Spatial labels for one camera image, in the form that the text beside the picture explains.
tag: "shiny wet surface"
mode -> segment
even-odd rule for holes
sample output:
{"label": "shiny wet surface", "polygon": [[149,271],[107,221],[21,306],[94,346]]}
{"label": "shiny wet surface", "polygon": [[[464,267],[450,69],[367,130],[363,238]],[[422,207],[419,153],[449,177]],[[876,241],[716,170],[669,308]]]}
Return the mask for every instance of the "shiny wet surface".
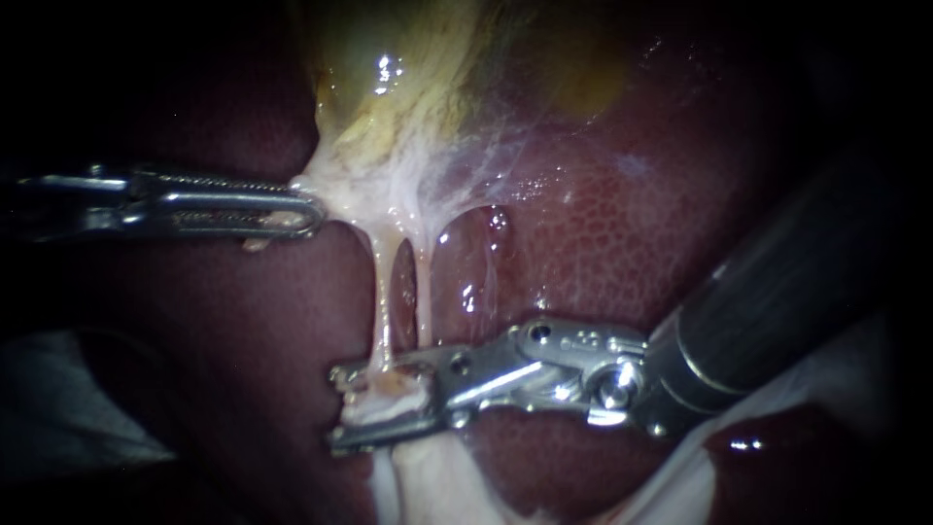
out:
{"label": "shiny wet surface", "polygon": [[[49,53],[35,62],[35,57],[29,58],[30,65],[24,69],[27,73],[22,74],[35,83],[29,85],[41,87],[27,98],[34,105],[19,109],[28,119],[16,144],[39,156],[49,148],[63,157],[145,155],[219,170],[224,175],[286,180],[310,156],[315,136],[310,125],[313,105],[307,91],[300,88],[300,72],[266,60],[289,51],[278,37],[255,37],[256,31],[246,30],[257,19],[262,25],[262,17],[217,22],[215,14],[184,18],[167,9],[149,18],[149,14],[133,15],[132,19],[146,22],[139,30],[130,30],[131,24],[114,33],[100,27],[100,40],[89,39],[70,54],[61,41],[39,44],[40,49],[47,46]],[[74,34],[74,29],[64,25],[52,33]],[[130,46],[138,52],[131,65],[109,51],[117,35],[137,44]],[[236,42],[236,52],[218,44],[231,41]],[[254,59],[244,59],[248,55]],[[50,68],[50,64],[59,66]],[[115,70],[122,71],[117,80],[112,73],[104,73]],[[99,79],[101,75],[105,80],[99,89],[84,90],[81,86],[84,79]],[[140,113],[137,108],[145,109]],[[295,115],[303,118],[294,119]],[[256,492],[250,496],[278,508],[276,517],[283,520],[307,517],[307,509],[294,508],[292,502],[301,499],[309,486],[323,494],[342,492],[339,482],[330,486],[330,475],[340,474],[312,438],[330,421],[312,415],[298,401],[327,399],[320,385],[312,386],[303,378],[317,374],[329,360],[341,355],[359,357],[366,350],[367,319],[360,312],[366,311],[362,305],[367,301],[368,286],[340,281],[327,270],[329,258],[339,257],[340,264],[349,260],[357,273],[366,274],[365,253],[348,242],[346,231],[340,229],[331,227],[324,234],[336,243],[331,245],[333,252],[314,246],[273,246],[230,272],[215,273],[218,279],[213,282],[200,276],[239,257],[234,243],[159,245],[155,250],[144,246],[130,250],[93,247],[82,249],[74,262],[66,264],[69,271],[84,276],[111,274],[115,267],[125,269],[114,277],[113,289],[100,290],[94,282],[69,285],[86,294],[84,297],[99,298],[103,303],[81,303],[69,313],[88,322],[99,322],[103,317],[124,330],[134,329],[158,346],[175,349],[174,357],[168,360],[172,403],[183,419],[210,422],[208,430],[195,431],[195,441],[200,444],[193,455],[209,469],[225,471],[230,477],[255,477],[270,487],[279,485],[279,489],[253,485]],[[282,259],[291,259],[293,268],[301,271],[283,273],[273,262]],[[314,261],[315,267],[306,268],[302,261]],[[262,281],[263,285],[249,286],[251,281]],[[306,299],[345,298],[347,289],[359,292],[343,305]],[[47,297],[59,291],[50,291]],[[135,305],[134,309],[126,308],[127,304]],[[656,310],[655,315],[661,315],[658,312],[664,308],[659,305]],[[216,317],[205,319],[205,311]],[[167,332],[156,328],[182,327],[195,318],[206,330]],[[307,318],[321,323],[356,319],[359,326],[332,340],[321,340],[319,333],[295,321]],[[253,339],[242,340],[223,329],[228,326],[248,327],[246,332]],[[312,355],[302,352],[296,342],[306,340],[315,340],[326,350]],[[234,350],[225,359],[211,359],[209,353],[198,353],[198,347],[267,350],[260,355]],[[276,386],[269,390],[263,386],[260,393],[244,390],[243,385],[249,384]],[[334,405],[335,400],[327,403]],[[317,472],[297,472],[294,458],[313,464]],[[235,464],[239,466],[230,472],[229,466]],[[358,482],[364,474],[365,467],[350,471],[347,477],[353,480],[346,482]],[[282,490],[282,486],[292,488]],[[365,503],[341,498],[331,504],[331,512],[344,514],[351,522],[358,514],[347,515],[346,509],[365,507]],[[359,512],[367,515],[365,509]]]}

